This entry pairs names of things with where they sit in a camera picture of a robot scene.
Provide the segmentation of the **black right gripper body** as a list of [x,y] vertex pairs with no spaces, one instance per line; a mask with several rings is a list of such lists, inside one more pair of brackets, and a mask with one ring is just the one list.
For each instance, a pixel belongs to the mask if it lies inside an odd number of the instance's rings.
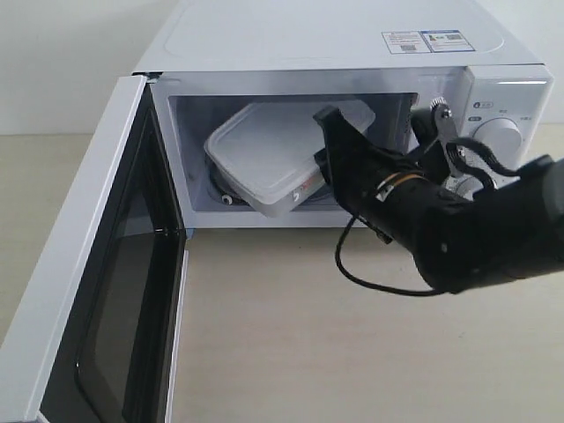
[[366,198],[335,199],[386,242],[411,242],[417,221],[445,182],[445,159],[414,159],[411,154],[374,145],[371,150],[375,157],[375,192]]

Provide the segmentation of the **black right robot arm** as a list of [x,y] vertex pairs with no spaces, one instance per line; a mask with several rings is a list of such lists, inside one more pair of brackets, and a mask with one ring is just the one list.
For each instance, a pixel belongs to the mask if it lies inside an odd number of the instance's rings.
[[444,102],[412,113],[418,145],[373,145],[333,106],[315,114],[315,156],[352,222],[408,250],[428,297],[534,278],[563,268],[563,164],[544,155],[517,169],[457,133]]

